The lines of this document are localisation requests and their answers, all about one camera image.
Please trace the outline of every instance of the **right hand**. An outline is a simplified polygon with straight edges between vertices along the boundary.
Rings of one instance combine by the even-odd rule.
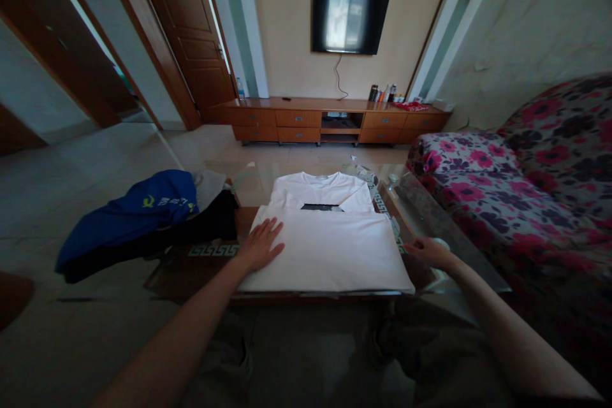
[[[447,273],[463,263],[455,254],[432,238],[415,239],[411,244],[404,244],[404,249],[428,266]]]

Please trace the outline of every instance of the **television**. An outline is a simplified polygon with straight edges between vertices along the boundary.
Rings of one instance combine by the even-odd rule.
[[[374,55],[389,0],[312,0],[312,51]]]

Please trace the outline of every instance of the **armrest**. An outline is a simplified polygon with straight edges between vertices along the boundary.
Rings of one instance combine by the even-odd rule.
[[[520,164],[504,138],[495,133],[460,132],[419,136],[406,166],[417,176],[448,172],[517,172]]]

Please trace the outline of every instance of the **red cloth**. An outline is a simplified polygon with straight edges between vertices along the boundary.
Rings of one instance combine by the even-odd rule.
[[[423,110],[427,110],[429,108],[428,105],[423,105],[418,102],[409,102],[407,104],[391,102],[393,106],[397,108],[401,108],[402,110],[406,110],[407,112],[422,112]]]

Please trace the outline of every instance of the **open shelf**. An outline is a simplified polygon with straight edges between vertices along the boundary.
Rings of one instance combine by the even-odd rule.
[[[349,113],[346,118],[328,117],[323,112],[321,134],[357,135],[361,132],[362,113]]]
[[[323,134],[321,130],[321,143],[354,143],[359,140],[359,134]]]

